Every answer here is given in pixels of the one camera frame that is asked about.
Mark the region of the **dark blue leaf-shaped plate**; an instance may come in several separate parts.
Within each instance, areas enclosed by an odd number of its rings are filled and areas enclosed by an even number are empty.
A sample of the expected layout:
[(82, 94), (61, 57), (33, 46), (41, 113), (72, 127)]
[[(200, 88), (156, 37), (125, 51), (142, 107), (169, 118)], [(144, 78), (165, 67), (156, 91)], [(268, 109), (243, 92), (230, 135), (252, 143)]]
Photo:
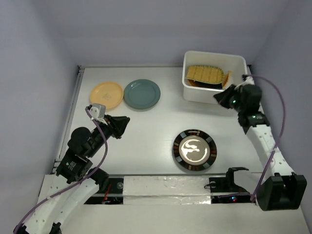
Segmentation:
[(198, 82), (198, 81), (194, 81), (194, 80), (189, 80), (189, 84), (193, 87), (210, 88), (210, 89), (218, 89), (218, 90), (223, 89), (223, 86), (221, 83), (209, 84), (209, 83), (203, 83), (203, 82)]

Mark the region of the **orange woven boat-shaped basket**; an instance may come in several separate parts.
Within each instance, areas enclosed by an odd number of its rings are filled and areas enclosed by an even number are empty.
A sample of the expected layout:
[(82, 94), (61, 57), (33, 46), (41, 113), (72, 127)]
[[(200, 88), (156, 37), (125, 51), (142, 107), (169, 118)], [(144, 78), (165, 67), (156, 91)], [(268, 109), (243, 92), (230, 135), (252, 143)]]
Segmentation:
[(226, 84), (228, 83), (230, 76), (231, 76), (232, 71), (228, 71), (224, 76), (222, 80), (222, 87), (224, 88)]

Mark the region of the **yellow woven bamboo tray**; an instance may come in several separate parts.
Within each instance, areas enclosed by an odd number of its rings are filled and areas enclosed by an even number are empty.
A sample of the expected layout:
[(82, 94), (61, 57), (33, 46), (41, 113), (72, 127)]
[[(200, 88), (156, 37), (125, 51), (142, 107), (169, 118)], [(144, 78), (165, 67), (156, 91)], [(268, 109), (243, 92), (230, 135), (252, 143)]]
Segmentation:
[(226, 77), (223, 70), (219, 67), (193, 65), (189, 66), (186, 78), (207, 84), (221, 84)]

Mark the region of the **teal round plate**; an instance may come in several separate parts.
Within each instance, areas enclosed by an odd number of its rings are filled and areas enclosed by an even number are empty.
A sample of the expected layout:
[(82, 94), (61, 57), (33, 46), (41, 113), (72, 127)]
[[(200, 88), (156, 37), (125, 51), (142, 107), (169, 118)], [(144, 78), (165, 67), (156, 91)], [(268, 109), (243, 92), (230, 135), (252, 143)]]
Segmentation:
[(160, 87), (149, 79), (131, 81), (125, 87), (123, 95), (123, 99), (129, 107), (140, 111), (156, 106), (160, 97)]

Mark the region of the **dark round patterned plate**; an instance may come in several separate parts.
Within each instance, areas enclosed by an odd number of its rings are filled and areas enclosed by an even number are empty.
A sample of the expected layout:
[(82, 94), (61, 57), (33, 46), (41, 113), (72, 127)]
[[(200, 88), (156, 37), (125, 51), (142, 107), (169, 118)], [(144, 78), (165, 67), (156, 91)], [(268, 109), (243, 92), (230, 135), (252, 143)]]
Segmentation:
[(198, 129), (179, 133), (173, 141), (172, 152), (175, 163), (190, 172), (208, 170), (217, 158), (217, 147), (213, 138)]

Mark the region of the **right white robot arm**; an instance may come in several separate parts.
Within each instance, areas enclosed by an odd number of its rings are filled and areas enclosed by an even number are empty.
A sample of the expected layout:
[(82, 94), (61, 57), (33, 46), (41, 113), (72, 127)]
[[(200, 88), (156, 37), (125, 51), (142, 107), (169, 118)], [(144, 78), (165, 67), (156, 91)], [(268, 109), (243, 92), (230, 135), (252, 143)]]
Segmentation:
[(260, 110), (261, 89), (253, 84), (231, 85), (214, 98), (222, 107), (237, 111), (238, 123), (263, 166), (250, 200), (263, 211), (298, 209), (307, 180), (290, 167), (278, 149), (279, 140), (270, 136), (270, 123)]

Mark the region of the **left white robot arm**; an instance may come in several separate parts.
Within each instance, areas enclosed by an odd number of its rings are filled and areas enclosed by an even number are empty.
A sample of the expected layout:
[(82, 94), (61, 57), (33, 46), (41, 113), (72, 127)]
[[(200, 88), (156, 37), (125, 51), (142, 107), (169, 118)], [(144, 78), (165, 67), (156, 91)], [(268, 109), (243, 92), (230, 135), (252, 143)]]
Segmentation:
[(130, 118), (105, 115), (103, 121), (91, 121), (94, 130), (78, 127), (72, 132), (46, 198), (22, 218), (13, 230), (15, 234), (60, 234), (82, 204), (107, 189), (109, 175), (100, 165), (93, 167), (90, 158), (108, 146), (110, 137), (120, 139)]

